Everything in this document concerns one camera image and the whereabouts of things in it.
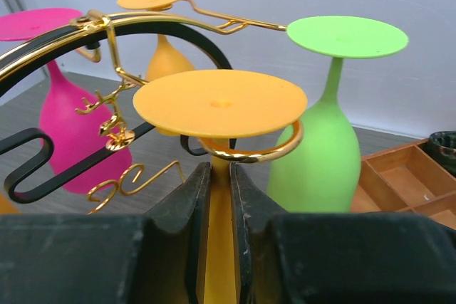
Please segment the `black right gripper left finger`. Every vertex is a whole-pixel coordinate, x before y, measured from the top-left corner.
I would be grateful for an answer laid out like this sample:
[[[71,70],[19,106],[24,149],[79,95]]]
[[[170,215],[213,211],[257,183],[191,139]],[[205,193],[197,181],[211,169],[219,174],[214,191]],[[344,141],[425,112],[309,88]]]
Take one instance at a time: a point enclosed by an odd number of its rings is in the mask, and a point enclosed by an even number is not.
[[[201,303],[210,166],[144,214],[1,217],[3,303]]]

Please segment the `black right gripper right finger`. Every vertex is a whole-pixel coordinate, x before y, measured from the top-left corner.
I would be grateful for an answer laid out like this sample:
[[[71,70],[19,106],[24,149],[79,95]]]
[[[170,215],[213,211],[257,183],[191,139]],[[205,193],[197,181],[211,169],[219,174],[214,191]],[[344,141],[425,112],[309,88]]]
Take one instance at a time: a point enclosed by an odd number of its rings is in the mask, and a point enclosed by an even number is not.
[[[289,213],[230,167],[241,303],[453,303],[455,231],[418,214]]]

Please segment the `green wine glass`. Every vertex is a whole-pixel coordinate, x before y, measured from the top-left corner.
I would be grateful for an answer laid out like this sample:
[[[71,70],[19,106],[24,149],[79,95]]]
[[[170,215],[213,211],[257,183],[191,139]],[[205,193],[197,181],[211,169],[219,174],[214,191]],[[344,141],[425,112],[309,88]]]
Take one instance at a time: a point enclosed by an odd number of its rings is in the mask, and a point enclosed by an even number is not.
[[[301,116],[302,141],[270,165],[267,194],[291,212],[347,212],[361,174],[361,150],[338,103],[343,62],[391,56],[409,38],[389,23],[337,15],[296,20],[286,33],[296,45],[332,60],[321,97]]]

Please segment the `pink plastic wine glass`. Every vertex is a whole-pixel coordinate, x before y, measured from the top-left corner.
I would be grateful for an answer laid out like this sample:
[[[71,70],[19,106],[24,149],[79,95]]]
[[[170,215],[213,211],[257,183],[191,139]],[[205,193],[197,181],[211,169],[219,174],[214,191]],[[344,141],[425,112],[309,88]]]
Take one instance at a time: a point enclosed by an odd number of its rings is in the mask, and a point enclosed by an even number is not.
[[[27,41],[65,26],[83,13],[70,8],[46,8],[20,11],[1,16],[2,41]],[[107,137],[99,135],[100,125],[113,115],[107,105],[101,105],[88,115],[80,115],[83,99],[90,103],[97,97],[69,81],[55,60],[46,64],[51,78],[49,92],[41,108],[38,127],[51,137],[54,153],[50,166],[59,174],[89,155],[105,148]],[[132,162],[126,147],[66,183],[63,188],[75,194],[87,194],[96,185],[118,178]]]

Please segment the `orange wine glass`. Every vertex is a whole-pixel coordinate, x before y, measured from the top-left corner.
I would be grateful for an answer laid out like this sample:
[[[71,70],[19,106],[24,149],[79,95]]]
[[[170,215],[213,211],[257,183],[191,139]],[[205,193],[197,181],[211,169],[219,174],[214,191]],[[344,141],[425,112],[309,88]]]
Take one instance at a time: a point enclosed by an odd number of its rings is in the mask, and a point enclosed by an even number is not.
[[[231,162],[283,157],[302,141],[304,91],[275,76],[245,70],[194,70],[158,78],[133,96],[146,122],[196,137],[211,156],[211,185],[203,303],[237,303]],[[258,152],[236,150],[232,138],[255,137],[292,126],[291,138]]]
[[[6,195],[0,193],[0,214],[20,214]]]
[[[117,4],[129,10],[164,11],[176,1],[180,0],[117,0]],[[145,74],[147,81],[194,69],[192,63],[172,46],[166,35],[157,35],[156,50]]]

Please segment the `orange wooden divided tray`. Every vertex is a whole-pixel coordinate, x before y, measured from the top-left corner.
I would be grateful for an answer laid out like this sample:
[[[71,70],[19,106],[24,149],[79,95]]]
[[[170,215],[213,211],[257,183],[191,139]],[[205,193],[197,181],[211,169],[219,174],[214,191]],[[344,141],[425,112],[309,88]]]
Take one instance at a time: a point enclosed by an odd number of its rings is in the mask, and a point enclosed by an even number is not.
[[[397,211],[455,228],[455,177],[424,150],[426,140],[362,158],[352,212]]]

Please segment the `dark green patterned cloth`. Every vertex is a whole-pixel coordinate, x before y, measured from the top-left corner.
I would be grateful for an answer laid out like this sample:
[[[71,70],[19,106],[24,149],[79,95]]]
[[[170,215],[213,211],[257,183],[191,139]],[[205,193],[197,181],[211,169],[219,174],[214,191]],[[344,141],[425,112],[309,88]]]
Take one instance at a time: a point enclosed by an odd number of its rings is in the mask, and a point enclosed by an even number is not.
[[[442,168],[455,176],[455,131],[432,133],[425,143],[424,150]]]

